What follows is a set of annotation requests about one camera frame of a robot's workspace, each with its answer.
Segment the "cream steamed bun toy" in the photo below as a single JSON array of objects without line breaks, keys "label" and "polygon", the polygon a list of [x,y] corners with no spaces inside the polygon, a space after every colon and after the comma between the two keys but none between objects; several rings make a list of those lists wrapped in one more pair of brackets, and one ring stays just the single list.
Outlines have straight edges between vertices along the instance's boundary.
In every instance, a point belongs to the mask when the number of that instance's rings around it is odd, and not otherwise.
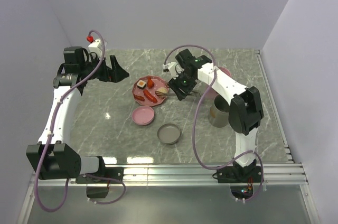
[{"label": "cream steamed bun toy", "polygon": [[160,87],[155,91],[156,96],[159,98],[165,98],[168,93],[168,90],[165,87]]}]

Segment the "steel serving tongs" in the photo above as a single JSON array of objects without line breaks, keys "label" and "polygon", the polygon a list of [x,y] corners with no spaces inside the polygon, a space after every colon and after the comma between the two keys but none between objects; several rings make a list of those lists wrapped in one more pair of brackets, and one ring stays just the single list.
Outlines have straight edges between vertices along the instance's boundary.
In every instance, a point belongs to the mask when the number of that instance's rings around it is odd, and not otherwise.
[{"label": "steel serving tongs", "polygon": [[[167,93],[166,97],[167,97],[167,96],[176,96],[176,93],[175,93],[174,91],[170,92],[170,88],[168,88],[167,90],[168,90],[168,93]],[[186,94],[186,93],[182,92],[181,90],[179,90],[179,94],[180,94],[180,95],[184,95],[184,96],[186,96],[186,97],[201,97],[200,92],[195,91],[195,90],[193,90],[193,91],[192,91],[191,93],[189,93],[189,94]]]}]

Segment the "pink scalloped plate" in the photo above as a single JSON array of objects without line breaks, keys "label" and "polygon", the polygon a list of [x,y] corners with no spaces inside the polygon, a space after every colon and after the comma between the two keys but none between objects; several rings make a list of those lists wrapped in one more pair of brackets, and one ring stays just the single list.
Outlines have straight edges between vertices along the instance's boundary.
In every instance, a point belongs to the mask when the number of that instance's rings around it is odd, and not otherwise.
[{"label": "pink scalloped plate", "polygon": [[135,81],[132,88],[132,97],[142,106],[155,107],[161,105],[167,98],[156,94],[160,90],[169,92],[165,80],[158,76],[144,76]]}]

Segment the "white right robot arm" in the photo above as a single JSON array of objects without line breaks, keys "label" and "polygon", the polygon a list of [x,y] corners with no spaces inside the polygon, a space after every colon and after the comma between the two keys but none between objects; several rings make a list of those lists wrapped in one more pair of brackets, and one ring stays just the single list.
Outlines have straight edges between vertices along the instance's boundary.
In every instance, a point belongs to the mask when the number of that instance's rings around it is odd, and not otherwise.
[{"label": "white right robot arm", "polygon": [[251,177],[251,168],[259,158],[256,135],[264,117],[260,92],[256,87],[242,85],[222,72],[212,53],[194,57],[189,45],[176,48],[179,53],[174,62],[164,61],[162,68],[171,74],[168,82],[179,100],[183,100],[195,87],[197,81],[207,84],[207,91],[215,90],[229,105],[228,123],[235,132],[235,157],[229,161],[236,163],[233,176],[243,182]]}]

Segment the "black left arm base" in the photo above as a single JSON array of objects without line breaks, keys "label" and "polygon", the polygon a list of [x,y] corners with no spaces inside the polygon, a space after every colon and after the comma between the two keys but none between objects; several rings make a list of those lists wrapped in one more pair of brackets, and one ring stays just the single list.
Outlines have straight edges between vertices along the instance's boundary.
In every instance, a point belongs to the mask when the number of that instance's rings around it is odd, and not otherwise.
[{"label": "black left arm base", "polygon": [[76,178],[77,184],[116,184],[123,181],[124,168],[118,167],[107,167],[102,175],[98,173],[91,174],[99,177],[93,178],[91,176],[81,175]]}]

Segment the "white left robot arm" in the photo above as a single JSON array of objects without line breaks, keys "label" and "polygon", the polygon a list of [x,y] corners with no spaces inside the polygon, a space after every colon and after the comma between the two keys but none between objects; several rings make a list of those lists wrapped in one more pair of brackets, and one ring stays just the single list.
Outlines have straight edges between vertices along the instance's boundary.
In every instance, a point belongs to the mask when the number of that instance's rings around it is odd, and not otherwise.
[{"label": "white left robot arm", "polygon": [[26,156],[40,180],[76,179],[81,175],[95,183],[105,180],[107,170],[102,156],[80,156],[70,145],[74,113],[89,80],[118,83],[129,73],[110,55],[110,65],[99,51],[71,46],[63,51],[62,63],[53,80],[53,104],[42,135],[29,145]]}]

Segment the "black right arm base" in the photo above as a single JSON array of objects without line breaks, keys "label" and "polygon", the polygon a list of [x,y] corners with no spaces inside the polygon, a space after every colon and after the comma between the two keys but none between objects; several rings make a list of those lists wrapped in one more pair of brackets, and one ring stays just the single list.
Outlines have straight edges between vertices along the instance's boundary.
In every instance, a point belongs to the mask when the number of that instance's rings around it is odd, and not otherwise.
[{"label": "black right arm base", "polygon": [[212,177],[218,183],[259,183],[262,175],[263,171],[260,166],[241,167],[235,165],[217,170]]}]

